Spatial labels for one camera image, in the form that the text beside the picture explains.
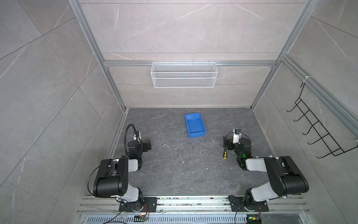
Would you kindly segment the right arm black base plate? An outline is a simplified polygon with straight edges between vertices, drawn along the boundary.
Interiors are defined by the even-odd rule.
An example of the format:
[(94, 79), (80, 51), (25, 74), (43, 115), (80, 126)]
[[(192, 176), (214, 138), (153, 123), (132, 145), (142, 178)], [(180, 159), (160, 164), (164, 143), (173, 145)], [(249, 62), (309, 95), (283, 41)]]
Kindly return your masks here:
[(250, 197), (236, 197), (230, 195), (227, 197), (232, 212), (268, 212), (269, 208), (266, 202), (256, 202)]

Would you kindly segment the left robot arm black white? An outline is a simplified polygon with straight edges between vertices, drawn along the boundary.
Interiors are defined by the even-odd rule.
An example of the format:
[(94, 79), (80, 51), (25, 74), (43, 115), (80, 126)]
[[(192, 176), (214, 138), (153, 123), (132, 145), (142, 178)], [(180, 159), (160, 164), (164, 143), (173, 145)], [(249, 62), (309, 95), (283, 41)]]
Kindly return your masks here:
[(129, 204), (143, 206), (143, 193), (129, 184), (129, 173), (141, 170), (142, 154), (152, 149), (151, 142), (130, 141), (128, 156), (102, 160), (94, 181), (92, 194), (98, 198), (115, 197)]

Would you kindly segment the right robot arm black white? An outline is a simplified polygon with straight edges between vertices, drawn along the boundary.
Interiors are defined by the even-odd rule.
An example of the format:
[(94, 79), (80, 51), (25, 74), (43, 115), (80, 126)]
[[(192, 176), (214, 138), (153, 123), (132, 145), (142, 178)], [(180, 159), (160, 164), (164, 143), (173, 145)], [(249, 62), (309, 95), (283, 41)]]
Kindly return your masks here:
[(251, 156), (251, 139), (235, 133), (232, 138), (223, 137), (223, 148), (223, 158), (227, 158), (228, 151), (234, 151), (236, 161), (242, 170), (264, 172), (268, 176), (267, 183), (247, 189), (242, 202), (238, 201), (238, 197), (228, 196), (232, 205), (247, 211), (255, 211), (269, 200), (309, 191), (308, 181), (291, 157), (254, 158)]

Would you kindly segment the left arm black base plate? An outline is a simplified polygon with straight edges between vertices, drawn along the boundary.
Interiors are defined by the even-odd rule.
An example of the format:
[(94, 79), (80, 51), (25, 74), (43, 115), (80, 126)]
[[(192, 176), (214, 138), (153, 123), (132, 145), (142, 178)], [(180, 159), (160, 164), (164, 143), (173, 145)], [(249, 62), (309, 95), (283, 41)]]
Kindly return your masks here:
[(157, 209), (158, 198), (157, 197), (144, 197), (140, 198), (136, 202), (125, 203), (120, 202), (118, 211), (124, 212), (155, 212)]

